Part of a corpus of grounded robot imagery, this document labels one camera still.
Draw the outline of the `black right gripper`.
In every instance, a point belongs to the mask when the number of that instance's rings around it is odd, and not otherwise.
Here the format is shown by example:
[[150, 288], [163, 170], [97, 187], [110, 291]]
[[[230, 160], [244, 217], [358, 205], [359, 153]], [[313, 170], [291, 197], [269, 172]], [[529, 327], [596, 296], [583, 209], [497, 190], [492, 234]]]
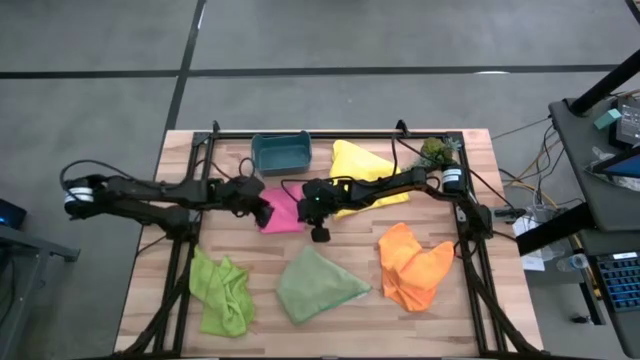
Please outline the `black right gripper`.
[[331, 236], [324, 220], [344, 207], [349, 199], [347, 190], [331, 180], [312, 179], [302, 185], [302, 193], [297, 203], [298, 221], [312, 226], [313, 242], [328, 242]]

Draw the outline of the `pink microfiber towel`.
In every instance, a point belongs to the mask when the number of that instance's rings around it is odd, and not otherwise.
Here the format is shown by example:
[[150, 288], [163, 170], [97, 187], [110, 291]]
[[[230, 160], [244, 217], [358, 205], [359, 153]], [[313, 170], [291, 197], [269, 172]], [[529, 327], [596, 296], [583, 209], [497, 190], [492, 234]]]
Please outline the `pink microfiber towel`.
[[260, 229], [263, 234], [293, 233], [304, 230], [303, 222], [298, 221], [297, 200], [303, 197], [302, 186], [296, 184], [287, 187], [288, 193], [282, 188], [266, 189], [261, 198], [268, 201], [273, 213], [267, 225]]

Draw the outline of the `yellow microfiber towel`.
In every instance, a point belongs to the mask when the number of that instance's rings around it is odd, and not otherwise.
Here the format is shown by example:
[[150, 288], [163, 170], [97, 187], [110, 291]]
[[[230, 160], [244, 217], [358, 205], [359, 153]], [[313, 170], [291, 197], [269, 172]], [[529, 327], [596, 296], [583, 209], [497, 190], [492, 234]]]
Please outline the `yellow microfiber towel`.
[[[364, 148], [346, 140], [336, 140], [333, 144], [333, 164], [330, 177], [353, 177], [356, 180], [374, 181], [380, 177], [392, 175], [394, 165]], [[393, 195], [375, 201], [371, 206], [362, 210], [340, 210], [333, 216], [334, 220], [343, 217], [372, 210], [384, 206], [390, 206], [408, 202], [408, 193]]]

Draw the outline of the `sage green microfiber towel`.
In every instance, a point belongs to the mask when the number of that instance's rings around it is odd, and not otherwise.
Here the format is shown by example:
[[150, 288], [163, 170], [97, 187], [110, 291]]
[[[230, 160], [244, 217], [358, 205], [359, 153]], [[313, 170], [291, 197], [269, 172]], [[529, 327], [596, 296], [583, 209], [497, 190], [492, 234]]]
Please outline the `sage green microfiber towel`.
[[294, 325], [364, 296], [372, 287], [306, 246], [280, 276], [276, 293]]

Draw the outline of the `lime green microfiber towel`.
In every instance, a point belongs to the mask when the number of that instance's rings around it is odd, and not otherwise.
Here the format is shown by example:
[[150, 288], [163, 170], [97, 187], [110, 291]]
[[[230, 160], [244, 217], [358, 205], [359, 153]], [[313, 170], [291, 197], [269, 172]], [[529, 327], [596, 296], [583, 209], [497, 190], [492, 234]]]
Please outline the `lime green microfiber towel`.
[[249, 272], [228, 256], [212, 260], [199, 246], [190, 265], [189, 290], [203, 304], [200, 331], [235, 338], [247, 333], [255, 307], [248, 290]]

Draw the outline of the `orange microfiber towel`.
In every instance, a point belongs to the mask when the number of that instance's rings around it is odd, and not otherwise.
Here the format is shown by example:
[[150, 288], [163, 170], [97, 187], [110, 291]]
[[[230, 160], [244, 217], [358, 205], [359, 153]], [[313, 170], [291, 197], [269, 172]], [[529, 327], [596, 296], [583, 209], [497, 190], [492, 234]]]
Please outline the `orange microfiber towel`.
[[398, 223], [379, 239], [378, 248], [384, 296], [407, 312], [426, 311], [451, 269], [454, 243], [424, 250], [410, 228]]

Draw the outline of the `blue-grey plastic bin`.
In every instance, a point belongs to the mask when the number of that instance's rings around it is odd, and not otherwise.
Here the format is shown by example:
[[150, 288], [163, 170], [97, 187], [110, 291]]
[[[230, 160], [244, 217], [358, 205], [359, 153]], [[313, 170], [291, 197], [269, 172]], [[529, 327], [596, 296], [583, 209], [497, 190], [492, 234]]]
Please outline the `blue-grey plastic bin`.
[[251, 141], [251, 156], [263, 177], [305, 173], [312, 160], [311, 135], [307, 131], [294, 135], [255, 135]]

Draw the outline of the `small green succulent plant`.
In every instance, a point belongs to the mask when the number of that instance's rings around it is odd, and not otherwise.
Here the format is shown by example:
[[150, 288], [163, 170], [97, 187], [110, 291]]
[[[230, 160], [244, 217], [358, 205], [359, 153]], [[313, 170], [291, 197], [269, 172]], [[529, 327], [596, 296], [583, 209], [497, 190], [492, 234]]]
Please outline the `small green succulent plant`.
[[426, 138], [419, 150], [417, 159], [409, 166], [413, 168], [427, 168], [441, 170], [445, 166], [458, 163], [458, 150], [460, 144], [452, 138], [439, 139], [435, 137]]

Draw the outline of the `grey power strip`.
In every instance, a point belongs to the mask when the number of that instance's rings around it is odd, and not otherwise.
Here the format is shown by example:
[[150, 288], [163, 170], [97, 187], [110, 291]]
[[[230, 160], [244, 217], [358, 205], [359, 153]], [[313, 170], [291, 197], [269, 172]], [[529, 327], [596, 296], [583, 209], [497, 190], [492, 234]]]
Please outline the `grey power strip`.
[[491, 208], [490, 211], [494, 223], [507, 224], [514, 223], [518, 218], [527, 213], [523, 208], [512, 208], [509, 206]]

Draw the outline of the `black computer tower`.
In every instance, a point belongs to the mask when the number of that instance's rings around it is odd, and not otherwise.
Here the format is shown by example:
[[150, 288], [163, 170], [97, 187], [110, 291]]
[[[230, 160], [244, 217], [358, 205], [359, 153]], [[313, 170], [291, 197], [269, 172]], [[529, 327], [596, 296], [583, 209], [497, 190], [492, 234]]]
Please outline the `black computer tower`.
[[19, 230], [26, 218], [27, 211], [6, 200], [0, 199], [0, 226]]

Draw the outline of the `clear plastic bottle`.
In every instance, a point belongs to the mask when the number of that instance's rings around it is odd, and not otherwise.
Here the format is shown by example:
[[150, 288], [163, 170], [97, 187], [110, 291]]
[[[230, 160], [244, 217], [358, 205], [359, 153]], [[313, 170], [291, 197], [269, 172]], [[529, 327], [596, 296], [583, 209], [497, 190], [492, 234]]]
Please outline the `clear plastic bottle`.
[[560, 272], [581, 271], [589, 267], [589, 260], [585, 254], [577, 253], [560, 259], [556, 267]]

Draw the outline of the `dark grey side desk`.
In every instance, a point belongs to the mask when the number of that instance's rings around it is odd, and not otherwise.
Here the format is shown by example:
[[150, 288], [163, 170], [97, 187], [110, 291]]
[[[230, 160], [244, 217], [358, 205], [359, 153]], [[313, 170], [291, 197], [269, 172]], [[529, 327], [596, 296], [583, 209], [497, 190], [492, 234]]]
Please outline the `dark grey side desk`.
[[621, 188], [589, 174], [586, 168], [595, 160], [595, 147], [616, 154], [605, 132], [593, 122], [610, 108], [608, 101], [595, 105], [584, 116], [569, 110], [571, 100], [549, 105], [552, 124], [564, 145], [577, 178], [584, 202], [558, 217], [517, 237], [521, 254], [529, 254], [559, 239], [577, 235], [595, 278], [603, 293], [608, 315], [623, 352], [640, 358], [640, 311], [614, 312], [606, 298], [595, 257], [599, 255], [640, 253], [640, 192]]

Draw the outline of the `small teal box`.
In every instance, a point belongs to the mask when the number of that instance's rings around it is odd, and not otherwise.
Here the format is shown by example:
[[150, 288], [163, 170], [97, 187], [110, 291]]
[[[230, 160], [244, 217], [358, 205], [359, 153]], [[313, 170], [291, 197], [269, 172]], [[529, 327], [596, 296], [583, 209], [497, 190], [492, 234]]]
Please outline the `small teal box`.
[[617, 109], [610, 109], [598, 117], [593, 122], [593, 125], [597, 130], [603, 130], [617, 122], [621, 117], [622, 114]]

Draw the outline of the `black diagonal pole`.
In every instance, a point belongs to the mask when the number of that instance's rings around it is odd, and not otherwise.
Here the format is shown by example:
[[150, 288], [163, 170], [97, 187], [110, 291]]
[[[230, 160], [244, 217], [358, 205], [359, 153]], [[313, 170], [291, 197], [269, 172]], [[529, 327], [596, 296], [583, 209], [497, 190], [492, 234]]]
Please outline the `black diagonal pole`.
[[569, 110], [576, 116], [588, 112], [593, 106], [603, 100], [609, 93], [617, 89], [640, 71], [640, 49], [623, 61], [615, 69], [593, 87], [578, 97], [569, 105]]

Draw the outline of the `black electronic box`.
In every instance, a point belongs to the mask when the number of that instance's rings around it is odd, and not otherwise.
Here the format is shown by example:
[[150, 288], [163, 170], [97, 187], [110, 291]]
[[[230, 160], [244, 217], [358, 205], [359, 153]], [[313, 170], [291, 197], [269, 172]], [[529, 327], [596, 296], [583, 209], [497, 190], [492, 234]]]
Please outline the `black electronic box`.
[[616, 122], [615, 140], [628, 147], [640, 144], [640, 105], [619, 100], [617, 110], [621, 117]]

